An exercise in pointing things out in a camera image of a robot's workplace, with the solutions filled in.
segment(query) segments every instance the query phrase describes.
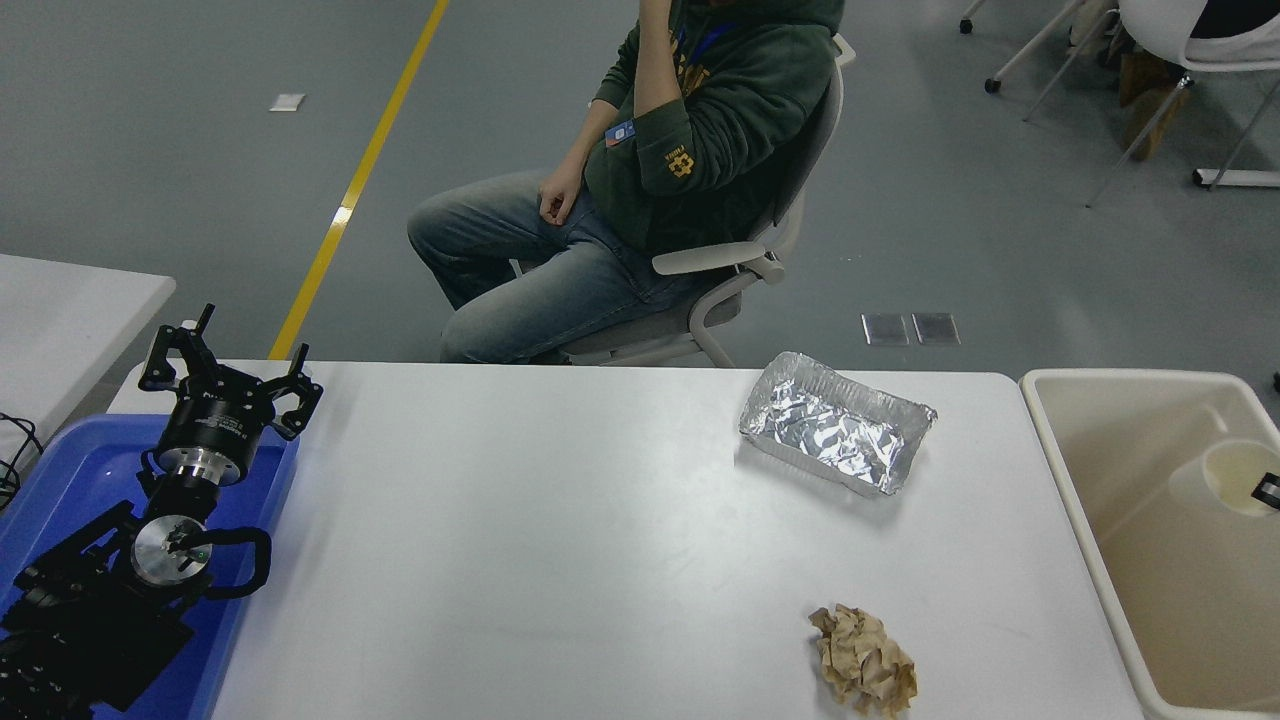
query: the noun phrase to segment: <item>badge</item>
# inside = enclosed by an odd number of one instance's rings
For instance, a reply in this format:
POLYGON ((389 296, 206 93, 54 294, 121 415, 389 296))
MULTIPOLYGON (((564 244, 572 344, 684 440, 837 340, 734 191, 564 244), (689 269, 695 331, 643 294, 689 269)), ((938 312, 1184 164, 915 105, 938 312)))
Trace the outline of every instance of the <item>badge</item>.
POLYGON ((604 145, 613 147, 614 145, 622 142, 623 140, 627 140, 635 133, 636 133, 635 120, 627 120, 621 126, 609 128, 609 131, 604 133, 604 145))

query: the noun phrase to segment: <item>crumpled paper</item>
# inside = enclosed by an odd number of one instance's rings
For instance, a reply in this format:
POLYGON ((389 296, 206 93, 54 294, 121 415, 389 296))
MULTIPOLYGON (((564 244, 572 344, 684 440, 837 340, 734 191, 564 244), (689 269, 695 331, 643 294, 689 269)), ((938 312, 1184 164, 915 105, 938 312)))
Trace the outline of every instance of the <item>crumpled paper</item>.
POLYGON ((822 630, 817 639, 822 676, 840 705, 855 698, 854 710, 867 715, 873 705, 891 720, 915 697, 915 662, 888 635, 884 623, 860 609, 836 605, 809 616, 822 630))

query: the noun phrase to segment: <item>blue tray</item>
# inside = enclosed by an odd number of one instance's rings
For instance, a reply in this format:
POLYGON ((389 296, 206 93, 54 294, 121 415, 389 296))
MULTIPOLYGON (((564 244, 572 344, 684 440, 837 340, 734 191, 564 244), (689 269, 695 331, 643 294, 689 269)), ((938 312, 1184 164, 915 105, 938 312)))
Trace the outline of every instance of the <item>blue tray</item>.
MULTIPOLYGON (((93 415, 69 425, 50 443, 9 510, 0 515, 0 614, 22 593, 13 579, 41 552, 122 500, 134 515, 146 507, 138 486, 138 456, 155 446, 168 415, 93 415)), ((268 429, 243 482, 223 488, 209 528, 253 525, 271 532, 293 480, 297 442, 268 429)), ((225 546, 210 561, 215 585, 247 582, 250 546, 225 546)), ((227 671, 244 600, 204 600, 182 616, 196 630, 178 657, 128 712, 95 705, 95 720, 206 720, 227 671)))

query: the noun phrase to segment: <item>white tabletop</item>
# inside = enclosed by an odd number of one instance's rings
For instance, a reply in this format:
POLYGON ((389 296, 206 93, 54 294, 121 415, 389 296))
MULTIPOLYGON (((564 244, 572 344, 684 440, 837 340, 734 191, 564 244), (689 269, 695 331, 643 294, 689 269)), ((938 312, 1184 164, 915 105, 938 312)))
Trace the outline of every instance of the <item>white tabletop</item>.
POLYGON ((1007 378, 849 373, 940 414, 868 500, 740 438, 759 370, 308 368, 219 720, 851 717, 806 620, 836 602, 914 657, 906 717, 1142 717, 1007 378))
MULTIPOLYGON (((160 275, 0 255, 0 411, 33 421, 47 441, 174 287, 160 275)), ((0 459, 20 441, 0 423, 0 459)))

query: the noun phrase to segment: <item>person's hand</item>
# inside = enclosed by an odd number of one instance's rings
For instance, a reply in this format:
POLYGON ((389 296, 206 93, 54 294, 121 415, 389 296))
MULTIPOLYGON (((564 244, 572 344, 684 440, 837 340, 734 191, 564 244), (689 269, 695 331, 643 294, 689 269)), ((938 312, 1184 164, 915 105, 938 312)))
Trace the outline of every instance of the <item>person's hand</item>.
POLYGON ((538 184, 538 214, 556 227, 563 225, 581 190, 582 168, 566 159, 538 184))

